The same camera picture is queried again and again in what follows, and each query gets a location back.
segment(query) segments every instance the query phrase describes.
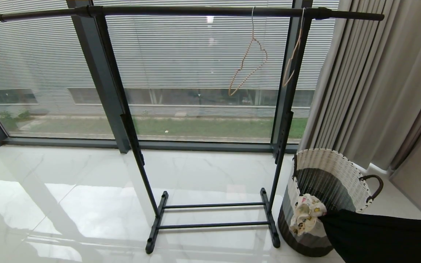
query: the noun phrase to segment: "black garment rack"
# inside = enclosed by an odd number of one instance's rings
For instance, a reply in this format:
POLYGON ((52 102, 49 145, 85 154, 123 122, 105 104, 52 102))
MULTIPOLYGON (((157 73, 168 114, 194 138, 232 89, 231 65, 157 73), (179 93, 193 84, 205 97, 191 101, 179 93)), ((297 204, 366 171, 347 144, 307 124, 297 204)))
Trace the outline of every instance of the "black garment rack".
MULTIPOLYGON (((114 80, 117 83, 115 86, 117 94, 122 104, 122 114, 120 115, 124 129, 127 133, 130 147, 133 151, 134 158, 139 172, 141 173, 142 180, 144 181, 147 194, 149 196, 152 208, 155 213, 155 220, 152 225, 151 233, 147 239, 147 245, 145 247, 146 253, 150 254, 154 250, 155 241, 160 229, 178 229, 178 228, 216 228, 222 226, 257 226, 257 225, 268 225, 269 232, 272 237, 272 245, 276 248, 280 247, 279 235, 277 233, 276 224, 272 216, 272 205, 274 204, 274 197, 276 195, 276 187, 279 181, 279 175, 282 168, 282 162, 284 159, 284 152, 287 145, 289 136, 289 130, 291 120, 293 118, 293 112, 291 111, 291 105, 295 94, 295 88, 297 85, 301 62, 303 58, 304 49, 306 46, 306 39, 308 32, 311 27, 311 21, 313 19, 322 20, 326 18, 345 18, 345 19, 361 19, 361 20, 383 20, 384 15, 382 14, 368 14, 359 12, 348 12, 348 11, 333 11, 328 8, 269 8, 269 7, 155 7, 155 6, 102 6, 102 5, 86 5, 82 7, 59 9, 59 10, 46 10, 46 11, 34 11, 24 13, 12 13, 12 14, 0 14, 1 22, 8 22, 12 20, 26 20, 35 18, 47 18, 47 17, 60 17, 60 16, 82 16, 94 18, 98 25, 101 40, 106 46, 107 59, 112 66, 114 80), (250 203, 210 203, 206 205, 167 205, 168 193, 164 191, 160 199, 159 206, 155 202, 155 198, 152 193, 152 189, 147 179, 144 168, 144 157, 139 147, 139 141, 137 139, 136 129, 132 120, 132 115, 126 100, 126 94, 122 87, 121 78, 119 75, 118 66, 111 46, 110 36, 107 30, 107 23, 105 16, 107 15, 214 15, 214 16, 265 16, 265 17, 301 17, 303 15, 304 20, 301 25, 302 35, 298 51, 292 61, 289 72, 294 71, 293 77, 287 86, 287 95, 282 108, 282 120, 279 129, 279 141, 274 145, 274 157, 276 159, 276 172, 274 175, 274 181, 272 183, 272 190, 270 198, 267 197, 266 190, 261 188, 261 202, 250 202, 250 203), (193 225, 168 225, 162 226, 162 218, 166 209, 185 209, 185 208, 209 208, 209 207, 234 207, 234 206, 257 206, 262 205, 266 213, 266 221, 257 222, 236 222, 236 223, 215 223, 215 224, 193 224, 193 225)), ((284 65, 287 61, 287 48, 284 55, 284 65)), ((279 86, 279 92, 282 88, 281 80, 279 86)))

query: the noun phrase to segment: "laundry basket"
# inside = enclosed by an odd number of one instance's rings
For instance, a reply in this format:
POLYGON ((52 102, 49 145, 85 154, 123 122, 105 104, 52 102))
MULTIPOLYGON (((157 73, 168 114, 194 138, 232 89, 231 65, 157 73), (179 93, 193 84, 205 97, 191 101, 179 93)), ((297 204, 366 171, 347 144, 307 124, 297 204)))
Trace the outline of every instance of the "laundry basket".
POLYGON ((325 256, 333 250, 318 219, 313 230, 297 236, 289 230, 298 196, 311 194, 324 203, 327 213, 346 209, 361 213, 383 188, 377 175, 362 176, 356 166, 340 153, 329 149, 307 149, 294 157, 292 180, 285 189, 278 225, 283 239, 305 256, 325 256), (379 188, 371 195, 365 180, 376 178, 379 188))

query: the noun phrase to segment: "basket handle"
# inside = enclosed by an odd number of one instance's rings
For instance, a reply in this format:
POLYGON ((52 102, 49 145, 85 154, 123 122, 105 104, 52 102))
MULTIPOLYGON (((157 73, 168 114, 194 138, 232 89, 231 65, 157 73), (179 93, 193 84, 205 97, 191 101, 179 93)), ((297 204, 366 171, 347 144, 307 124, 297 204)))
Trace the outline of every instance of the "basket handle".
POLYGON ((376 178, 379 182, 379 187, 372 196, 366 198, 366 202, 368 202, 370 199, 371 201, 373 201, 379 195, 379 193, 381 193, 381 190, 383 189, 383 186, 384 186, 383 180, 378 175, 365 175, 359 178, 359 180, 364 181, 369 178, 376 178))

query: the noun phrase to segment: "rack foot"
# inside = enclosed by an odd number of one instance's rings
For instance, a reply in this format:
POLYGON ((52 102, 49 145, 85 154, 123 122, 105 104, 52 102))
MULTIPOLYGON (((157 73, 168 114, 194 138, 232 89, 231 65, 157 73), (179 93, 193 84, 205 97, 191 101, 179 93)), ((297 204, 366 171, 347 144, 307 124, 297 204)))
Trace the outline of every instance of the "rack foot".
POLYGON ((164 191, 162 194, 162 199, 160 199, 159 205, 159 215, 155 217, 155 220, 152 225, 151 234, 147 239, 147 245, 145 245, 145 252, 150 254, 153 252, 153 248, 155 247, 155 241, 157 241, 157 235, 159 235, 159 227, 160 223, 162 222, 163 213, 165 212, 165 205, 167 204, 168 200, 168 193, 164 191))
POLYGON ((272 216, 272 211, 269 209, 269 200, 266 193, 266 190, 264 188, 261 188, 261 191, 259 192, 261 194, 262 202, 264 203, 264 211, 266 212, 266 218, 269 222, 269 232, 272 237, 272 245, 274 248, 280 247, 280 238, 279 233, 277 233, 276 223, 274 222, 274 217, 272 216))

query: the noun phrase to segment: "marble floor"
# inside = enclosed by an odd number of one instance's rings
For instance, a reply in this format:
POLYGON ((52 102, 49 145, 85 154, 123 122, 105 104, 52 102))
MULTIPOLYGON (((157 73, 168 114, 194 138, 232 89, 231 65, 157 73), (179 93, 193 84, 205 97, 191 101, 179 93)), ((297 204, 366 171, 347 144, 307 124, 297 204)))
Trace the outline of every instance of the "marble floor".
MULTIPOLYGON (((274 160, 262 153, 144 151, 158 200, 169 205, 259 202, 270 191, 274 160)), ((287 155, 274 217, 291 170, 287 155)), ((368 213, 421 218, 394 186, 368 213)), ((0 148, 0 262, 305 263, 343 262, 337 253, 306 258, 283 240, 273 248, 266 226, 162 230, 145 253, 154 215, 132 153, 117 150, 3 146, 0 148)), ((168 212, 163 224, 265 220, 262 209, 168 212)))

